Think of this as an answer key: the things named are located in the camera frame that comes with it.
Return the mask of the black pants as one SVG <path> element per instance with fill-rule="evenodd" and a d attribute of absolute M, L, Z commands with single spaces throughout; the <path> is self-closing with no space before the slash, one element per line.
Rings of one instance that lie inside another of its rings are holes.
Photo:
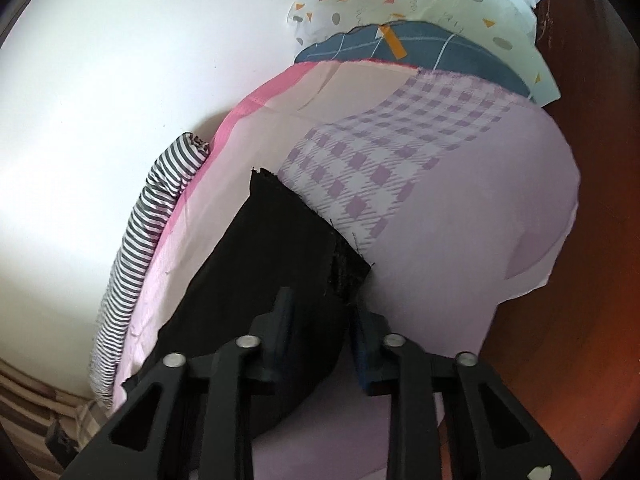
<path fill-rule="evenodd" d="M 207 356 L 248 334 L 272 312 L 280 292 L 293 293 L 285 378 L 257 387 L 253 434 L 277 426 L 336 367 L 356 293 L 370 272 L 333 226 L 274 174 L 250 176 L 250 196 L 195 273 L 177 309 L 158 332 L 140 370 L 124 382 L 133 393 L 169 353 Z"/>

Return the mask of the grey white striped pillow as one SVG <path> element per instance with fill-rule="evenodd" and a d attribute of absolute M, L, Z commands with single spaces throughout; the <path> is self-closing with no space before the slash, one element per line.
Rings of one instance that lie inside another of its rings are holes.
<path fill-rule="evenodd" d="M 117 367 L 132 312 L 160 236 L 208 155 L 207 142 L 192 132 L 180 134 L 154 160 L 131 209 L 100 302 L 89 361 L 91 390 L 106 408 L 113 404 Z"/>

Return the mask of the pink purple checked bedsheet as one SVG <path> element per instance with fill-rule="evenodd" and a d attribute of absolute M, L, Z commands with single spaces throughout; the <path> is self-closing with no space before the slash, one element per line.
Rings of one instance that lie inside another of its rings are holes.
<path fill-rule="evenodd" d="M 579 171 L 550 116 L 477 76 L 371 61 L 298 63 L 247 96 L 160 237 L 113 403 L 265 169 L 366 260 L 336 367 L 254 439 L 259 479 L 379 479 L 390 398 L 359 387 L 357 304 L 432 353 L 477 352 L 503 301 L 547 283 L 578 208 Z"/>

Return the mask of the blue grid patterned cloth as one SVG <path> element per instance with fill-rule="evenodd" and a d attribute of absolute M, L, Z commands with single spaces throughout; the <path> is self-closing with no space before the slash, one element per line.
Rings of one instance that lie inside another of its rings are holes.
<path fill-rule="evenodd" d="M 339 32 L 306 47 L 295 61 L 375 61 L 477 76 L 530 97 L 523 79 L 487 49 L 427 22 L 391 22 Z"/>

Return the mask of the white triangle patterned cloth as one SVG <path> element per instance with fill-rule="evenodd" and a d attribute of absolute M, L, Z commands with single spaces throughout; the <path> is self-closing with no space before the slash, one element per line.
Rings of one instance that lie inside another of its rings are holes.
<path fill-rule="evenodd" d="M 294 0 L 286 20 L 299 47 L 358 26 L 427 22 L 471 40 L 500 58 L 545 106 L 560 90 L 535 46 L 540 0 Z"/>

